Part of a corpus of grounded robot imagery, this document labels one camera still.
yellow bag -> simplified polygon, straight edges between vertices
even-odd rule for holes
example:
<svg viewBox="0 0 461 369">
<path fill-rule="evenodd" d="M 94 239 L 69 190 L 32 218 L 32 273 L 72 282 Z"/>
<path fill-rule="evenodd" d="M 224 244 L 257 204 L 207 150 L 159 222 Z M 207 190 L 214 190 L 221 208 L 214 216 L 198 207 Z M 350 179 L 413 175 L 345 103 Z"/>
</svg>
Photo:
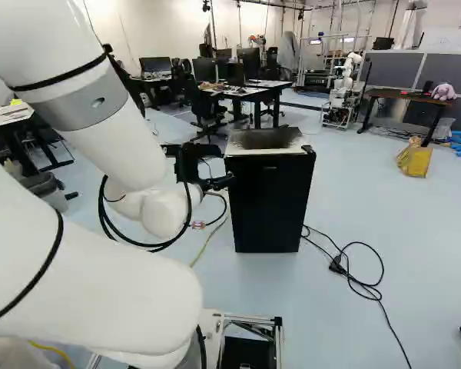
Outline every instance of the yellow bag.
<svg viewBox="0 0 461 369">
<path fill-rule="evenodd" d="M 425 178 L 429 170 L 432 148 L 422 148 L 422 139 L 413 136 L 408 141 L 408 147 L 396 156 L 398 168 L 405 175 Z"/>
</svg>

cubicle partition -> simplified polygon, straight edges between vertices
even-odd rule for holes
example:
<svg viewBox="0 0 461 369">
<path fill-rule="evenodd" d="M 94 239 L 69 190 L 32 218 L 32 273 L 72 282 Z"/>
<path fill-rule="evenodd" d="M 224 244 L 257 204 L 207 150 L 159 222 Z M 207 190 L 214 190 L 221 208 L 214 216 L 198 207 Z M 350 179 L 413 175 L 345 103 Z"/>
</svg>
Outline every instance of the cubicle partition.
<svg viewBox="0 0 461 369">
<path fill-rule="evenodd" d="M 452 128 L 461 131 L 461 53 L 433 53 L 417 50 L 379 50 L 364 55 L 359 75 L 366 80 L 371 66 L 367 88 L 413 88 L 421 91 L 426 81 L 435 86 L 448 82 L 454 86 L 458 98 L 444 117 L 455 118 Z M 400 116 L 403 123 L 429 127 L 433 121 L 436 107 L 415 101 L 404 102 L 406 107 Z"/>
</svg>

gray partition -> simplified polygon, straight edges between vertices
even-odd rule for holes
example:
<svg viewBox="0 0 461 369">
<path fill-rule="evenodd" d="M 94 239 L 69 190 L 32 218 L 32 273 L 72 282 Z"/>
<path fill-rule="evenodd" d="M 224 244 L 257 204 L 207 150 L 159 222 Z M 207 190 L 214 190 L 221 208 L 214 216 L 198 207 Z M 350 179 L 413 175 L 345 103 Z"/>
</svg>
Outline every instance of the gray partition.
<svg viewBox="0 0 461 369">
<path fill-rule="evenodd" d="M 369 85 L 412 88 L 422 58 L 422 52 L 367 52 L 360 80 L 365 81 L 370 60 Z"/>
<path fill-rule="evenodd" d="M 430 127 L 436 116 L 436 110 L 437 107 L 434 104 L 411 101 L 403 117 L 403 123 Z M 455 118 L 451 129 L 461 131 L 461 98 L 456 99 L 453 106 L 444 108 L 443 117 Z"/>
<path fill-rule="evenodd" d="M 427 54 L 416 88 L 421 89 L 425 81 L 433 81 L 434 87 L 449 82 L 461 94 L 461 55 Z"/>
</svg>

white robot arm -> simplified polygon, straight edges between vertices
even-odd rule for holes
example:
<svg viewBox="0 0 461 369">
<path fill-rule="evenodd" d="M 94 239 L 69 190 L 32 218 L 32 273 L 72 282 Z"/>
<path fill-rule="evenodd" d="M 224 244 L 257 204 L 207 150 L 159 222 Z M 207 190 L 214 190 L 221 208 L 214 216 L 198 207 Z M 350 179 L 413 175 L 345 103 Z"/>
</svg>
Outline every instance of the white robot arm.
<svg viewBox="0 0 461 369">
<path fill-rule="evenodd" d="M 330 92 L 330 102 L 332 106 L 340 108 L 343 104 L 345 94 L 353 87 L 352 75 L 353 66 L 362 61 L 362 56 L 355 52 L 349 53 L 342 66 L 335 67 L 335 70 L 341 70 L 342 78 L 334 81 L 334 88 Z"/>
<path fill-rule="evenodd" d="M 0 78 L 109 176 L 113 208 L 160 237 L 181 229 L 186 192 L 151 189 L 164 153 L 71 0 L 0 1 Z M 63 220 L 0 167 L 0 336 L 169 368 L 201 308 L 190 268 Z"/>
</svg>

yellow cable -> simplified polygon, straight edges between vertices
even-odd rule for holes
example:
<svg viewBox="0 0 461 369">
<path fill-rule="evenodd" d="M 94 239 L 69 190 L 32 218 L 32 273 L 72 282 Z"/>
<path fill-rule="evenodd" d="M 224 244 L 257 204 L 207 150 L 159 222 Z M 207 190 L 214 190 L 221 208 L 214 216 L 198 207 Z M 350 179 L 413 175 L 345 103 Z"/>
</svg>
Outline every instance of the yellow cable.
<svg viewBox="0 0 461 369">
<path fill-rule="evenodd" d="M 200 252 L 198 252 L 198 255 L 196 256 L 195 259 L 193 259 L 193 261 L 190 263 L 190 267 L 194 267 L 194 265 L 200 260 L 201 258 L 201 255 L 203 255 L 204 251 L 205 251 L 205 248 L 207 248 L 208 246 L 208 242 L 210 242 L 210 239 L 212 238 L 212 236 L 217 233 L 217 231 L 224 225 L 224 223 L 227 221 L 227 219 L 229 218 L 229 215 L 227 215 L 224 219 L 224 221 L 222 221 L 222 223 L 220 223 L 209 235 L 208 235 L 208 238 L 207 240 L 205 241 L 203 247 L 201 248 Z"/>
<path fill-rule="evenodd" d="M 39 348 L 40 350 L 47 350 L 47 351 L 55 352 L 56 354 L 60 355 L 61 357 L 63 357 L 65 359 L 65 361 L 67 362 L 70 369 L 75 369 L 75 366 L 71 362 L 68 355 L 65 352 L 63 352 L 62 350 L 59 350 L 56 347 L 52 347 L 52 346 L 43 346 L 42 344 L 39 344 L 38 342 L 34 342 L 34 341 L 29 341 L 29 344 L 31 344 L 31 346 Z"/>
</svg>

